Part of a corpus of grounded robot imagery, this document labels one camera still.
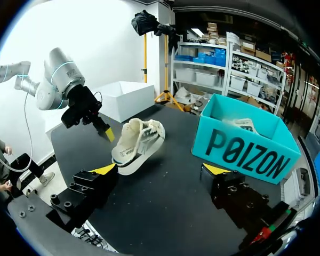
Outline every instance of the person's hand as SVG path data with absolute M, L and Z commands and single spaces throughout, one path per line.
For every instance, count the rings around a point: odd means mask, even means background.
M 5 153 L 8 154 L 8 155 L 11 155 L 12 154 L 12 148 L 10 146 L 6 146 L 5 147 Z
M 4 184 L 0 184 L 0 191 L 3 192 L 3 191 L 11 191 L 12 189 L 12 184 L 10 184 L 8 181 Z

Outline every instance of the person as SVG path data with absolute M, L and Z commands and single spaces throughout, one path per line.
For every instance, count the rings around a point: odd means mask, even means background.
M 24 169 L 29 161 L 30 157 L 25 153 L 19 156 L 15 161 L 13 161 L 11 164 L 8 163 L 6 158 L 4 157 L 4 154 L 11 155 L 12 154 L 12 148 L 8 145 L 6 145 L 1 139 L 0 139 L 0 159 L 10 166 L 11 168 L 22 170 Z M 39 178 L 39 181 L 41 184 L 46 187 L 46 185 L 53 179 L 54 172 L 50 172 L 48 174 L 43 174 L 44 171 L 40 166 L 38 166 L 34 161 L 31 161 L 31 165 L 29 167 L 29 170 L 31 173 L 33 173 L 35 176 Z M 14 172 L 8 169 L 6 166 L 4 166 L 0 162 L 0 191 L 11 191 L 12 188 L 18 188 L 20 189 L 20 182 L 19 176 L 22 175 L 22 172 Z

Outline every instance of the metal shelving unit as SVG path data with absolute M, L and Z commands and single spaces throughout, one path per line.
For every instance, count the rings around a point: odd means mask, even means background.
M 178 46 L 179 47 L 178 47 L 177 51 L 175 53 L 172 52 L 172 56 L 171 56 L 171 92 L 172 92 L 172 94 L 173 94 L 173 83 L 174 82 L 175 83 L 179 83 L 179 87 L 181 86 L 182 83 L 186 83 L 186 84 L 196 85 L 196 86 L 199 86 L 199 87 L 205 87 L 207 89 L 220 91 L 221 93 L 223 93 L 225 91 L 226 79 L 223 80 L 222 87 L 206 86 L 206 85 L 197 84 L 196 82 L 184 82 L 184 81 L 180 81 L 180 80 L 177 80 L 177 79 L 174 78 L 174 66 L 178 65 L 178 64 L 181 64 L 181 65 L 191 65 L 191 66 L 215 68 L 215 69 L 224 70 L 225 71 L 225 75 L 226 75 L 227 74 L 227 70 L 228 70 L 228 58 L 229 58 L 229 55 L 228 55 L 229 53 L 227 51 L 227 47 L 225 45 L 219 45 L 219 44 L 200 44 L 200 43 L 184 43 L 184 42 L 179 42 Z M 212 65 L 212 64 L 206 64 L 206 63 L 197 63 L 197 62 L 193 62 L 193 61 L 174 60 L 174 56 L 177 55 L 178 52 L 181 51 L 182 47 L 225 49 L 226 50 L 226 67 L 221 67 L 221 66 Z
M 284 69 L 269 63 L 268 61 L 259 59 L 257 57 L 242 53 L 242 52 L 237 52 L 233 50 L 233 43 L 227 42 L 227 46 L 224 45 L 215 45 L 215 44 L 200 44 L 200 43 L 185 43 L 185 42 L 180 42 L 178 43 L 178 49 L 177 51 L 174 53 L 172 52 L 172 56 L 171 56 L 171 92 L 173 93 L 173 83 L 179 83 L 179 86 L 181 86 L 182 83 L 186 83 L 186 84 L 191 84 L 191 85 L 195 85 L 195 86 L 199 86 L 199 87 L 205 87 L 208 89 L 212 89 L 212 90 L 216 90 L 221 92 L 222 95 L 227 96 L 228 94 L 239 94 L 239 95 L 245 95 L 245 96 L 250 96 L 253 97 L 254 99 L 256 99 L 259 102 L 262 102 L 263 104 L 268 105 L 270 108 L 272 108 L 274 115 L 277 115 L 279 106 L 281 104 L 281 100 L 282 100 L 282 96 L 284 94 L 284 86 L 285 86 L 285 82 L 286 82 L 286 73 L 284 71 Z M 225 67 L 220 67 L 220 66 L 216 66 L 216 65 L 211 65 L 211 64 L 206 64 L 206 63 L 196 63 L 196 62 L 192 62 L 192 61 L 179 61 L 179 60 L 174 60 L 174 56 L 178 54 L 178 52 L 181 52 L 181 48 L 182 47 L 194 47 L 194 48 L 220 48 L 220 49 L 225 49 L 226 50 L 226 66 Z M 273 84 L 270 81 L 266 80 L 266 79 L 262 79 L 256 76 L 252 76 L 250 74 L 238 71 L 238 70 L 234 70 L 231 68 L 232 66 L 232 60 L 233 60 L 233 56 L 237 55 L 240 57 L 244 57 L 247 58 L 251 61 L 254 61 L 262 66 L 265 66 L 266 68 L 268 68 L 269 70 L 274 70 L 274 71 L 278 71 L 280 72 L 280 77 L 282 77 L 282 82 L 278 85 L 278 84 Z M 176 65 L 191 65 L 191 66 L 201 66 L 201 67 L 208 67 L 208 68 L 215 68 L 215 69 L 220 69 L 220 70 L 224 70 L 225 74 L 224 74 L 224 80 L 223 80 L 223 84 L 222 87 L 217 87 L 217 86 L 205 86 L 205 85 L 201 85 L 201 84 L 197 84 L 196 82 L 185 82 L 185 81 L 180 81 L 174 78 L 174 66 Z M 279 92 L 279 96 L 278 96 L 278 100 L 276 103 L 272 103 L 268 100 L 262 99 L 260 97 L 255 97 L 249 93 L 247 93 L 246 90 L 237 90 L 234 89 L 232 87 L 230 87 L 230 80 L 231 80 L 231 76 L 235 75 L 235 76 L 244 76 L 246 78 L 249 79 L 253 79 L 257 82 L 261 82 L 263 84 L 266 84 L 268 86 L 271 86 L 273 88 L 275 88 L 277 90 L 277 92 Z
M 257 57 L 254 57 L 254 56 L 251 56 L 251 55 L 248 55 L 248 54 L 245 54 L 243 52 L 234 51 L 233 47 L 234 47 L 233 43 L 230 43 L 230 42 L 227 43 L 227 52 L 229 52 L 230 55 L 229 55 L 229 59 L 227 60 L 229 62 L 228 63 L 228 67 L 229 68 L 227 69 L 227 75 L 226 75 L 226 84 L 227 85 L 225 86 L 225 91 L 223 92 L 223 95 L 228 95 L 229 92 L 236 92 L 236 93 L 238 93 L 240 95 L 253 97 L 257 101 L 268 105 L 270 108 L 273 109 L 274 115 L 277 115 L 279 106 L 281 104 L 282 96 L 284 94 L 284 86 L 285 86 L 285 82 L 286 82 L 286 72 L 284 71 L 284 69 L 282 69 L 282 68 L 280 68 L 280 67 L 278 67 L 278 66 L 276 66 L 276 65 L 274 65 L 274 64 L 272 64 L 272 63 L 270 63 L 268 61 L 262 60 L 260 58 L 257 58 Z M 266 68 L 268 68 L 268 69 L 280 72 L 280 76 L 282 76 L 282 82 L 280 83 L 280 86 L 278 86 L 276 84 L 273 84 L 273 83 L 269 82 L 266 79 L 258 78 L 256 76 L 252 76 L 250 74 L 247 74 L 247 73 L 232 69 L 231 67 L 232 67 L 232 62 L 233 62 L 233 56 L 234 55 L 247 58 L 250 61 L 254 61 L 254 62 L 256 62 L 256 63 L 258 63 L 258 64 L 260 64 L 262 66 L 266 66 Z M 247 78 L 253 79 L 255 81 L 262 82 L 262 83 L 264 83 L 264 84 L 266 84 L 268 86 L 271 86 L 271 87 L 277 89 L 278 92 L 279 92 L 279 96 L 278 96 L 277 102 L 276 103 L 272 103 L 272 102 L 270 102 L 268 100 L 265 100 L 265 99 L 262 99 L 260 97 L 255 97 L 255 96 L 247 93 L 246 90 L 240 91 L 240 90 L 236 90 L 236 89 L 232 88 L 230 86 L 231 74 L 232 75 L 236 75 L 236 76 L 245 76 Z

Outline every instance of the person's leg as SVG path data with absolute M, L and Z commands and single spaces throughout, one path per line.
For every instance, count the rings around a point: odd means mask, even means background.
M 18 157 L 18 161 L 20 168 L 23 169 L 28 165 L 30 157 L 25 153 Z M 39 181 L 41 182 L 41 184 L 43 184 L 43 186 L 46 186 L 54 177 L 53 172 L 44 175 L 43 169 L 38 166 L 33 160 L 31 161 L 31 165 L 28 169 L 31 171 L 31 173 L 39 178 Z
M 15 161 L 19 163 L 19 169 L 24 169 L 30 162 L 30 157 L 25 153 L 19 156 Z M 31 161 L 31 165 L 28 169 L 38 178 L 40 178 L 44 173 L 43 169 L 40 168 L 33 160 Z

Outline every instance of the shoe sole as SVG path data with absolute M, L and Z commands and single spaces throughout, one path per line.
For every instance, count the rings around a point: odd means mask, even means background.
M 164 143 L 164 140 L 164 138 L 159 137 L 157 141 L 154 142 L 154 144 L 151 146 L 151 148 L 146 151 L 145 154 L 131 161 L 127 166 L 119 167 L 119 174 L 127 176 L 136 172 L 148 158 L 150 158 L 155 152 L 157 152 L 160 149 L 161 145 Z

